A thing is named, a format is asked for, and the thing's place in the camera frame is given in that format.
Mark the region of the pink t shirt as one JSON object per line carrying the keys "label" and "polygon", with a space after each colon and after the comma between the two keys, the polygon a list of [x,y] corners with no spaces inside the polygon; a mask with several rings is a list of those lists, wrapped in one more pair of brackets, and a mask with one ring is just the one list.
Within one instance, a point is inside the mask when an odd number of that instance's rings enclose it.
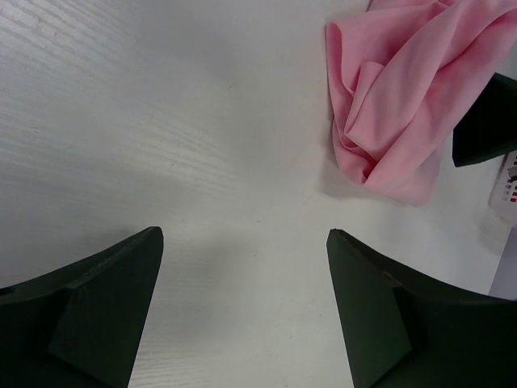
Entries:
{"label": "pink t shirt", "polygon": [[371,192],[425,205],[444,142],[515,40],[513,1],[373,1],[329,21],[339,169]]}

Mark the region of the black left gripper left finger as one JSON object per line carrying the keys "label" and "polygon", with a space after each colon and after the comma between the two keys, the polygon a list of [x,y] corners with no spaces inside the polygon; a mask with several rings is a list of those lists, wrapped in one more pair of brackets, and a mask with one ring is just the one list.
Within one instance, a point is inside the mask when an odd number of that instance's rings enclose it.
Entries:
{"label": "black left gripper left finger", "polygon": [[162,262],[152,226],[1,290],[3,387],[126,387]]}

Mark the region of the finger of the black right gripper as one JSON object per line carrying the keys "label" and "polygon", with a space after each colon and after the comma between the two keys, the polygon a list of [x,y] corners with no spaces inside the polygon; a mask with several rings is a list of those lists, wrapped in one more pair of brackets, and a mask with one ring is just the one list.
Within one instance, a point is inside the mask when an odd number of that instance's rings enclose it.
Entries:
{"label": "finger of the black right gripper", "polygon": [[456,167],[485,162],[516,150],[516,81],[494,74],[453,130]]}

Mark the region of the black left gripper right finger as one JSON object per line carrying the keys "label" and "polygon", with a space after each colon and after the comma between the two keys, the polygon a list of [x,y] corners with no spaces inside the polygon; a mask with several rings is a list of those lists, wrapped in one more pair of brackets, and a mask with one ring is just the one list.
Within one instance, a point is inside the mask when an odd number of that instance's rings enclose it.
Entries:
{"label": "black left gripper right finger", "polygon": [[326,247],[354,386],[515,386],[515,302],[436,280],[342,230]]}

